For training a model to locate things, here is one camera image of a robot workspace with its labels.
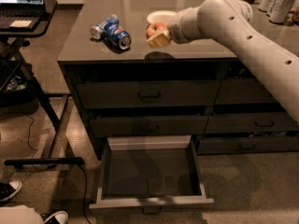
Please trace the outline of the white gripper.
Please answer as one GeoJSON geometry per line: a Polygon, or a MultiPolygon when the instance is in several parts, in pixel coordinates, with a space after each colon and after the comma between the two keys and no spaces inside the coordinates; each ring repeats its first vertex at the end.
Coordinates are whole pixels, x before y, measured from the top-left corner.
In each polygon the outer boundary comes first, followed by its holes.
{"type": "Polygon", "coordinates": [[[151,48],[169,46],[172,40],[177,44],[191,43],[201,39],[203,33],[198,26],[198,7],[189,7],[176,13],[168,23],[168,29],[152,35],[148,40],[151,48]]]}

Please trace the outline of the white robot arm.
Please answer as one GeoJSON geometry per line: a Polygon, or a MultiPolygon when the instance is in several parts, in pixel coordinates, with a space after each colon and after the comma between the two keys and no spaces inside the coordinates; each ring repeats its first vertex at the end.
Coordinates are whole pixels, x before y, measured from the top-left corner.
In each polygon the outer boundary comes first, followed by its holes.
{"type": "Polygon", "coordinates": [[[241,0],[205,0],[146,30],[153,48],[212,39],[230,50],[288,114],[299,121],[299,57],[257,32],[249,23],[251,6],[241,0]]]}

